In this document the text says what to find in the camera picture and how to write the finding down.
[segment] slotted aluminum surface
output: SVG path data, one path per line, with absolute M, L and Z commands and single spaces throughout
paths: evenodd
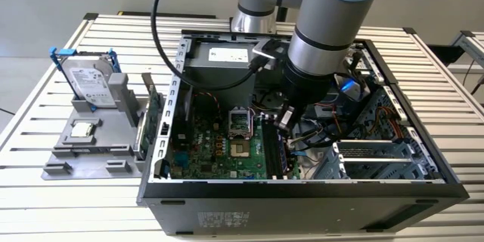
M 182 29 L 228 31 L 227 20 L 160 18 L 160 40 L 174 58 Z M 279 33 L 291 34 L 282 23 Z M 416 112 L 466 184 L 471 199 L 394 234 L 348 235 L 350 241 L 484 241 L 484 131 L 482 108 L 419 37 L 400 28 L 363 27 L 358 38 L 371 39 L 383 55 Z M 83 21 L 67 48 L 119 54 L 130 88 L 146 95 L 140 74 L 151 72 L 166 92 L 171 73 L 155 49 L 148 17 L 100 15 Z M 2 241 L 163 241 L 150 210 L 136 207 L 140 179 L 44 181 L 50 149 L 71 114 L 72 93 L 52 66 L 0 135 Z M 335 240 L 324 235 L 204 237 L 206 240 Z

